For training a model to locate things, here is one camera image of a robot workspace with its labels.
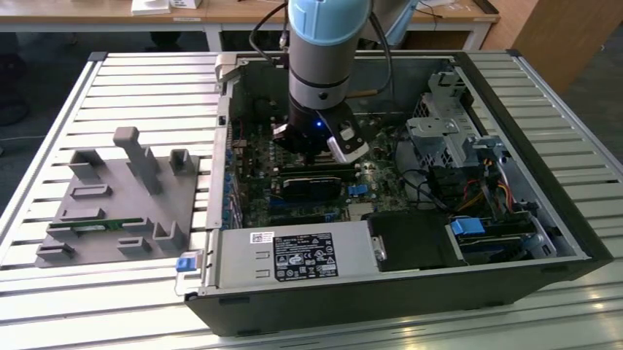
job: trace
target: cardboard box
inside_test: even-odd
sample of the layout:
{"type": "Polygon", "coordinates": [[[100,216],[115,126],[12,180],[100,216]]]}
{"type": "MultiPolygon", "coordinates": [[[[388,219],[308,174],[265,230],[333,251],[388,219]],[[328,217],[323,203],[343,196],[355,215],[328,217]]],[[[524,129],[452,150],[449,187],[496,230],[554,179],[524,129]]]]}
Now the cardboard box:
{"type": "Polygon", "coordinates": [[[169,0],[171,7],[176,7],[179,9],[196,9],[201,0],[169,0]]]}

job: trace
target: table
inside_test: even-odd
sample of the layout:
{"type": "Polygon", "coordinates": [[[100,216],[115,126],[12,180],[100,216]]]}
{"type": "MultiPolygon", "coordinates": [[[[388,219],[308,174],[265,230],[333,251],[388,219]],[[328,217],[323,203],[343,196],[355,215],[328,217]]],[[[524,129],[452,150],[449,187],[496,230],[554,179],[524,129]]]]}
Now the table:
{"type": "MultiPolygon", "coordinates": [[[[416,12],[409,31],[468,31],[463,46],[477,50],[499,16],[486,14],[472,0],[455,9],[436,7],[432,16],[416,12]]],[[[204,0],[199,9],[171,9],[171,14],[132,16],[132,0],[1,0],[0,31],[203,31],[211,51],[223,51],[223,31],[249,31],[276,3],[267,0],[204,0]]],[[[283,13],[261,30],[280,30],[283,13]]]]}
{"type": "MultiPolygon", "coordinates": [[[[87,63],[24,180],[0,218],[3,349],[587,349],[622,340],[623,169],[523,58],[469,52],[615,260],[510,306],[220,338],[175,292],[175,259],[53,269],[35,251],[72,172],[71,150],[103,158],[117,126],[133,125],[155,155],[200,156],[191,247],[205,239],[217,99],[211,52],[116,53],[87,63]]],[[[473,111],[490,134],[486,109],[473,111]]]]}

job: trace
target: blue connector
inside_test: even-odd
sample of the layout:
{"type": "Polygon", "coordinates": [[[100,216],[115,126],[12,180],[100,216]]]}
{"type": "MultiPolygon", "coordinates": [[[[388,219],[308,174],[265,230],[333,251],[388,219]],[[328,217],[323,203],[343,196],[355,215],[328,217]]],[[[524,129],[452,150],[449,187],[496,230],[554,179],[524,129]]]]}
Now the blue connector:
{"type": "Polygon", "coordinates": [[[368,185],[360,184],[357,186],[357,195],[364,195],[368,192],[368,185]]]}
{"type": "Polygon", "coordinates": [[[359,184],[357,186],[348,186],[348,195],[364,195],[368,192],[368,185],[359,184]]]}
{"type": "Polygon", "coordinates": [[[483,224],[476,217],[461,217],[451,222],[449,227],[452,228],[455,236],[481,235],[484,233],[483,224]]]}
{"type": "Polygon", "coordinates": [[[180,257],[175,264],[177,272],[191,272],[196,270],[196,257],[180,257]]]}

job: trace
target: floor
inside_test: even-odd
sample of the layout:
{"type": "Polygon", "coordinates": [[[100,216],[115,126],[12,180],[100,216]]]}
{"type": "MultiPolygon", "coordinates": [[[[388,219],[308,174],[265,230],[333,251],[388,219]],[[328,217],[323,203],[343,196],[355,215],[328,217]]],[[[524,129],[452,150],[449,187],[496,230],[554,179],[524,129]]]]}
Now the floor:
{"type": "MultiPolygon", "coordinates": [[[[179,44],[185,51],[207,50],[203,33],[184,33],[179,44]]],[[[20,92],[31,114],[17,124],[0,127],[0,213],[31,164],[43,137],[63,107],[65,97],[91,52],[143,52],[151,45],[148,33],[21,34],[20,55],[28,64],[20,92]],[[3,141],[21,136],[40,138],[3,141]]],[[[563,100],[592,132],[623,160],[623,26],[596,53],[563,100]]]]}

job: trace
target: green circuit board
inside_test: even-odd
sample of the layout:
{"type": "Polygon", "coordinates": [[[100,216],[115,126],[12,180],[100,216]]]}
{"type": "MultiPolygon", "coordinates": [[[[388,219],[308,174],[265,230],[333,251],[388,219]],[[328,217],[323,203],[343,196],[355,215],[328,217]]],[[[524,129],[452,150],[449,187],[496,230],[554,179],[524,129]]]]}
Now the green circuit board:
{"type": "MultiPolygon", "coordinates": [[[[313,223],[319,220],[352,221],[365,212],[395,211],[409,207],[395,170],[391,149],[393,142],[384,133],[369,143],[371,151],[352,165],[356,178],[341,183],[340,194],[335,199],[321,203],[285,203],[276,190],[283,179],[273,169],[304,164],[299,155],[273,145],[267,132],[269,130],[264,125],[257,126],[253,133],[247,135],[245,150],[239,151],[245,228],[313,223]],[[365,185],[365,193],[349,195],[348,188],[359,185],[365,185]]],[[[329,154],[320,155],[319,162],[335,163],[329,154]]]]}

